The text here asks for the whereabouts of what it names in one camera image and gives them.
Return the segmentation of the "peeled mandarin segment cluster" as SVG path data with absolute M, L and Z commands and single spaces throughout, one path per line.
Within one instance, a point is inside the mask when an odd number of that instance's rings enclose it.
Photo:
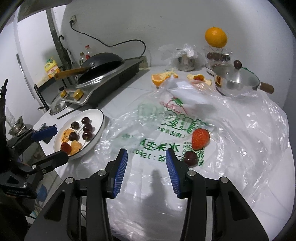
M 71 152 L 70 156 L 73 156 L 77 152 L 79 152 L 82 149 L 82 144 L 79 141 L 72 141 L 71 142 Z

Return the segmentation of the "clear printed plastic bag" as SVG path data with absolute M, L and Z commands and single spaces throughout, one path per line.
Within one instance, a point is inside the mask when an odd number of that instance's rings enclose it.
M 130 240 L 176 240 L 181 232 L 186 202 L 173 192 L 167 149 L 203 177 L 228 177 L 263 226 L 283 211 L 268 185 L 288 158 L 288 119 L 258 91 L 229 98 L 199 81 L 168 79 L 110 119 L 91 166 L 121 148 L 125 178 L 107 205 L 112 231 Z

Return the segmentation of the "orange peel with strawberry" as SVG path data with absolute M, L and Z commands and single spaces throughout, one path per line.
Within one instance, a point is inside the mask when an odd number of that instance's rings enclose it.
M 199 82 L 203 82 L 209 86 L 212 85 L 212 81 L 210 79 L 206 79 L 202 74 L 188 74 L 187 79 L 191 82 L 191 84 L 198 84 Z

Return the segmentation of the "steel pot with lid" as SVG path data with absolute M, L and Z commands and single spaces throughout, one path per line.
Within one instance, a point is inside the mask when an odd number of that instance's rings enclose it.
M 216 89 L 224 96 L 237 97 L 257 90 L 274 93 L 272 85 L 261 82 L 253 72 L 242 67 L 240 60 L 235 60 L 231 65 L 213 66 L 212 70 Z

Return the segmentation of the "orange peel half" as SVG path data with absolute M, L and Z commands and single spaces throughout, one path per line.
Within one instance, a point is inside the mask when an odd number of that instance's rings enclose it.
M 159 86 L 168 78 L 178 78 L 179 76 L 174 71 L 152 74 L 152 83 L 159 88 Z

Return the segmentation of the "glass pot lid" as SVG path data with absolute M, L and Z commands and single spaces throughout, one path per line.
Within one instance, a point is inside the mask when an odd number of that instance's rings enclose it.
M 65 102 L 60 96 L 60 94 L 57 94 L 49 106 L 50 108 L 49 114 L 50 115 L 58 114 L 70 105 L 71 103 Z

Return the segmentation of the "whole orange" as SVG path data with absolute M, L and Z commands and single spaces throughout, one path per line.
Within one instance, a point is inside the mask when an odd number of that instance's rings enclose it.
M 214 48 L 224 48 L 228 42 L 226 33 L 217 27 L 211 27 L 205 32 L 205 40 Z

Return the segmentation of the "red strawberry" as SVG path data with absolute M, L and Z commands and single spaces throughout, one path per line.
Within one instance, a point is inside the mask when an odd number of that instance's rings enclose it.
M 210 133 L 203 128 L 194 130 L 192 134 L 192 148 L 193 150 L 200 150 L 208 145 L 210 141 Z
M 65 152 L 67 155 L 70 155 L 72 148 L 71 148 L 71 145 L 68 144 L 67 142 L 62 142 L 60 146 L 60 150 Z

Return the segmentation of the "black wok pan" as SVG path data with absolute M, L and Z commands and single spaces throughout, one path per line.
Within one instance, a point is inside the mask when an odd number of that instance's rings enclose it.
M 81 68 L 65 70 L 57 73 L 56 80 L 64 79 L 70 76 L 79 75 L 77 84 L 84 84 L 94 78 L 100 77 L 115 68 L 121 66 L 125 61 L 113 53 L 99 53 L 87 59 Z

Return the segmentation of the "glass jar with cherries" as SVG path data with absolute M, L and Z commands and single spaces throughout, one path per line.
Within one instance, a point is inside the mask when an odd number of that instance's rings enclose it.
M 213 67 L 217 65 L 229 65 L 233 52 L 227 48 L 216 48 L 212 46 L 205 46 L 203 48 L 206 64 L 205 68 L 209 75 L 214 77 Z

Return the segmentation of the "white ceramic plate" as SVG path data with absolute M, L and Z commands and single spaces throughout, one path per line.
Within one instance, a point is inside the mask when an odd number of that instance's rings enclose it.
M 89 117 L 90 124 L 93 126 L 92 139 L 89 141 L 85 141 L 82 138 L 82 134 L 84 132 L 83 131 L 84 124 L 81 123 L 81 120 L 84 117 Z M 99 109 L 89 109 L 70 118 L 70 120 L 66 121 L 66 123 L 58 130 L 58 133 L 56 135 L 54 145 L 53 145 L 53 150 L 55 152 L 60 151 L 60 146 L 62 144 L 61 142 L 62 134 L 65 130 L 67 130 L 68 128 L 71 128 L 71 123 L 73 121 L 77 121 L 80 125 L 80 128 L 78 130 L 73 130 L 73 131 L 77 133 L 78 135 L 77 141 L 79 141 L 82 144 L 82 149 L 76 154 L 74 154 L 73 156 L 68 155 L 69 160 L 71 161 L 79 157 L 82 157 L 83 155 L 85 155 L 87 152 L 89 152 L 91 149 L 94 148 L 95 144 L 97 144 L 97 142 L 99 141 L 102 135 L 102 132 L 105 126 L 105 116 L 103 112 Z

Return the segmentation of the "orange mandarin segment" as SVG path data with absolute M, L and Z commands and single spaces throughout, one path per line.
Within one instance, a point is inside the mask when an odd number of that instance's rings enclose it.
M 67 130 L 65 130 L 62 134 L 61 137 L 61 142 L 69 142 L 69 135 L 73 132 L 73 130 L 71 128 L 68 128 Z

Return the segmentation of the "dark red cherry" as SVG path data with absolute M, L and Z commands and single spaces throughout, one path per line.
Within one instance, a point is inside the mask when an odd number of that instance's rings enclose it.
M 85 140 L 85 141 L 89 141 L 89 140 L 91 140 L 91 139 L 92 139 L 92 132 L 90 132 L 90 131 L 85 131 L 85 132 L 83 132 L 83 134 L 82 134 L 82 138 L 83 138 L 83 140 Z

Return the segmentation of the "red capped sauce bottle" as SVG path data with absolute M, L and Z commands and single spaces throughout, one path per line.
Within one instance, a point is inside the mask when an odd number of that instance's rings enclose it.
M 92 57 L 92 49 L 90 48 L 89 45 L 85 46 L 85 57 L 86 57 L 86 60 Z

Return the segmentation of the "silver induction cooker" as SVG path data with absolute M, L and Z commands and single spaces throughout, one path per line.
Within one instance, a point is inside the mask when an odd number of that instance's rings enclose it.
M 65 89 L 62 101 L 75 105 L 95 105 L 114 90 L 133 78 L 140 68 L 143 59 L 109 62 L 100 66 L 99 75 L 83 74 L 76 85 Z

